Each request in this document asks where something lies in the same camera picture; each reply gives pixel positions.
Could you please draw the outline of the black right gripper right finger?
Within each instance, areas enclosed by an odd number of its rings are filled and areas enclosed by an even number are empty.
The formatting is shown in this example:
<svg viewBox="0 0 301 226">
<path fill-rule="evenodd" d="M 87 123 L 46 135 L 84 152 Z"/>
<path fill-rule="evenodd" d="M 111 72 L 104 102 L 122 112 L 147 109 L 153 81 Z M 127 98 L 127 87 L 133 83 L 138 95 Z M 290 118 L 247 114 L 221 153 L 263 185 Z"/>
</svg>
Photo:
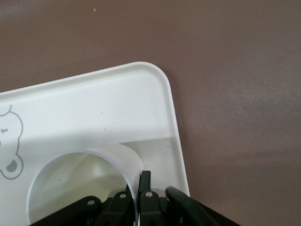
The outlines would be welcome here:
<svg viewBox="0 0 301 226">
<path fill-rule="evenodd" d="M 165 226 L 159 196 L 151 190 L 151 172 L 144 170 L 138 190 L 140 226 Z"/>
</svg>

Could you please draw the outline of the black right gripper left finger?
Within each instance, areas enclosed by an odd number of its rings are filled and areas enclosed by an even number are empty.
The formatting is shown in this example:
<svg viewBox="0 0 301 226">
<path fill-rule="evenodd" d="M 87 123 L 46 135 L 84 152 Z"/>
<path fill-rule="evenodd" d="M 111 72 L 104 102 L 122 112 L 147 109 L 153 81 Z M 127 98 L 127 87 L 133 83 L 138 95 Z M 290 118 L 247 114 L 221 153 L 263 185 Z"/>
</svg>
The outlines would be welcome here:
<svg viewBox="0 0 301 226">
<path fill-rule="evenodd" d="M 94 226 L 132 226 L 132 196 L 128 186 L 109 195 Z"/>
</svg>

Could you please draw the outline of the white plastic cup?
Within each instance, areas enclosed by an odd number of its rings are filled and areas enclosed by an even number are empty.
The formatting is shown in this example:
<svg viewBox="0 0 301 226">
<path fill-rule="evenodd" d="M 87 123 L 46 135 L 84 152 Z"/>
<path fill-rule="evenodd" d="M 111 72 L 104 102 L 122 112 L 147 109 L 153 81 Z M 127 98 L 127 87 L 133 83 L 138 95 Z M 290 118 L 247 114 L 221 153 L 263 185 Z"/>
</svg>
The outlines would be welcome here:
<svg viewBox="0 0 301 226">
<path fill-rule="evenodd" d="M 30 223 L 87 196 L 101 201 L 116 190 L 129 188 L 138 213 L 138 189 L 143 163 L 125 145 L 71 150 L 49 160 L 35 176 L 27 196 Z"/>
</svg>

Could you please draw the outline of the cream bear print tray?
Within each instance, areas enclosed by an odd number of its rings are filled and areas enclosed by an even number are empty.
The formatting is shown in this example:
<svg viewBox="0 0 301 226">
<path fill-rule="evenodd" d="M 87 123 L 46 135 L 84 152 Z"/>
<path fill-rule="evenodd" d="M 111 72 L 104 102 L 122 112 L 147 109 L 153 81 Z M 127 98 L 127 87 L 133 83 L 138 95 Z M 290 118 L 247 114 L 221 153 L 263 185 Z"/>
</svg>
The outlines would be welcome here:
<svg viewBox="0 0 301 226">
<path fill-rule="evenodd" d="M 152 189 L 189 192 L 171 87 L 153 64 L 0 93 L 0 226 L 30 226 L 28 192 L 49 160 L 118 144 L 138 154 Z"/>
</svg>

